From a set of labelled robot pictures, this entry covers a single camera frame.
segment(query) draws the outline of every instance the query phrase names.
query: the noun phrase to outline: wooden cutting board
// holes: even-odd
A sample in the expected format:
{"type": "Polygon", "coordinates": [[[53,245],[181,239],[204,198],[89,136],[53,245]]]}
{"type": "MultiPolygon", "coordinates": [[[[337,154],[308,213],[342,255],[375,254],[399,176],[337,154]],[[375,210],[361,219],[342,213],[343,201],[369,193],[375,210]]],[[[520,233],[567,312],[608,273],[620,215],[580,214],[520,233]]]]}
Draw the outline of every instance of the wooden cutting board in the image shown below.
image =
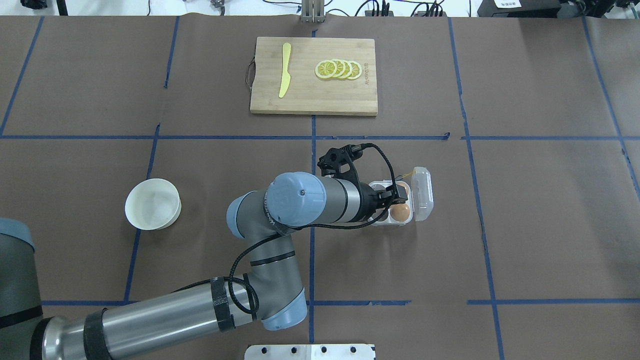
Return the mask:
{"type": "Polygon", "coordinates": [[[377,115],[374,40],[259,37],[250,109],[260,114],[377,115]],[[291,83],[284,97],[279,98],[282,44],[286,42],[291,44],[291,83]],[[364,72],[355,80],[319,79],[316,65],[331,59],[357,61],[364,72]]]}

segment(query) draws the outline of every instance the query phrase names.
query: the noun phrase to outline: sliced lemon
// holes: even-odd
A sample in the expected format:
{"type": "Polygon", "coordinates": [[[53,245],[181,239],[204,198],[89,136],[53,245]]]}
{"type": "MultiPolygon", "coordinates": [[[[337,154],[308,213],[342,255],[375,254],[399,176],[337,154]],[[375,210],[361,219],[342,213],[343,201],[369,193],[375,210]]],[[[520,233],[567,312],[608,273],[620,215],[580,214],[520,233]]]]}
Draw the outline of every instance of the sliced lemon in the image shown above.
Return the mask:
{"type": "Polygon", "coordinates": [[[351,75],[351,71],[353,71],[352,65],[350,61],[344,61],[344,64],[346,65],[344,67],[344,73],[342,73],[342,75],[338,76],[338,79],[346,79],[351,75]]]}
{"type": "Polygon", "coordinates": [[[332,78],[337,78],[341,75],[343,75],[345,73],[345,71],[347,70],[347,63],[344,60],[340,60],[340,59],[331,59],[331,61],[333,61],[336,65],[336,67],[338,68],[335,71],[335,74],[332,76],[332,78]]]}
{"type": "Polygon", "coordinates": [[[331,60],[320,61],[316,65],[316,76],[321,79],[329,79],[338,70],[338,65],[331,60]]]}
{"type": "Polygon", "coordinates": [[[357,61],[349,61],[349,65],[351,66],[351,73],[347,77],[349,80],[355,80],[362,75],[362,65],[357,61]]]}

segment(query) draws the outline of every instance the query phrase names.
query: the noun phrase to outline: yellow knife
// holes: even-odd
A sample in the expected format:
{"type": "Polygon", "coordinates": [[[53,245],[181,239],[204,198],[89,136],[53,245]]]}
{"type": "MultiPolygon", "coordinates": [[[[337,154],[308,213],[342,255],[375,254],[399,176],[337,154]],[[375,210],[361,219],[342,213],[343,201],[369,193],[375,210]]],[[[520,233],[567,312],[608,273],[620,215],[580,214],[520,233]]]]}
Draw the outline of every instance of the yellow knife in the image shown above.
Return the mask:
{"type": "Polygon", "coordinates": [[[282,44],[282,79],[280,80],[279,98],[283,98],[289,89],[291,75],[289,75],[289,57],[291,56],[291,44],[286,42],[282,44]]]}

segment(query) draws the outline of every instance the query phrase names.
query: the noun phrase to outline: blue joint cap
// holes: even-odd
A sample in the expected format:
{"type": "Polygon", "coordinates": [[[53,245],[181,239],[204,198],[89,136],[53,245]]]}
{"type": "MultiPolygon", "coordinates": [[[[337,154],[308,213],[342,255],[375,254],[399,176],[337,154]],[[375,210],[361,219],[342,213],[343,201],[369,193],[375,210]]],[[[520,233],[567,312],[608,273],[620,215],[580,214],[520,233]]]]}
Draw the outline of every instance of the blue joint cap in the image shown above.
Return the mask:
{"type": "Polygon", "coordinates": [[[288,226],[312,224],[326,205],[326,189],[308,172],[278,175],[267,189],[267,209],[274,220],[288,226]]]}
{"type": "Polygon", "coordinates": [[[307,301],[305,300],[305,289],[293,299],[289,305],[278,311],[270,318],[264,319],[262,325],[270,331],[288,329],[298,325],[307,317],[307,301]]]}
{"type": "Polygon", "coordinates": [[[36,250],[35,245],[33,245],[33,240],[31,240],[29,227],[18,220],[0,218],[0,234],[13,236],[18,240],[22,240],[31,246],[33,252],[36,250]]]}
{"type": "Polygon", "coordinates": [[[242,200],[244,200],[244,198],[250,193],[252,192],[248,192],[240,196],[236,200],[233,200],[227,209],[227,227],[229,228],[229,230],[231,230],[231,233],[236,238],[244,239],[244,236],[242,236],[242,234],[240,233],[240,230],[238,230],[237,216],[238,216],[238,209],[240,208],[240,204],[242,203],[242,200]]]}

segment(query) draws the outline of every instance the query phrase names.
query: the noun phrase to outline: clear plastic lid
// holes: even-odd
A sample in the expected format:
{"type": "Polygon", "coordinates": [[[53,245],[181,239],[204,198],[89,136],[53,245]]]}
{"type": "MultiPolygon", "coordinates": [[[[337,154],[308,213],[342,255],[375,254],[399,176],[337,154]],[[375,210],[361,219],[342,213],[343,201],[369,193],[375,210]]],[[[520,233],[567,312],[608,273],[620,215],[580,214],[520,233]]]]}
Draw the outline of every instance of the clear plastic lid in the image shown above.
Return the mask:
{"type": "Polygon", "coordinates": [[[423,221],[433,210],[433,190],[431,188],[431,174],[424,167],[414,167],[415,172],[411,176],[411,189],[413,192],[413,218],[415,221],[423,221]]]}

